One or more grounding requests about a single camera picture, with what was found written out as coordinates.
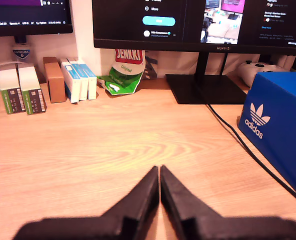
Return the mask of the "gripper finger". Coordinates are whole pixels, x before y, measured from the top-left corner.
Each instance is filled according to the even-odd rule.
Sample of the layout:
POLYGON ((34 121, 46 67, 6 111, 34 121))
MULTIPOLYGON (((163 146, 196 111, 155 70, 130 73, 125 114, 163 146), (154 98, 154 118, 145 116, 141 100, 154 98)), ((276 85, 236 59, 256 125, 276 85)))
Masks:
POLYGON ((221 219, 222 216, 190 192, 165 166, 160 168, 161 202, 176 236, 180 240, 200 240, 198 218, 221 219))
POLYGON ((159 169, 151 170, 103 216, 117 220, 115 240, 144 240, 159 206, 159 169))

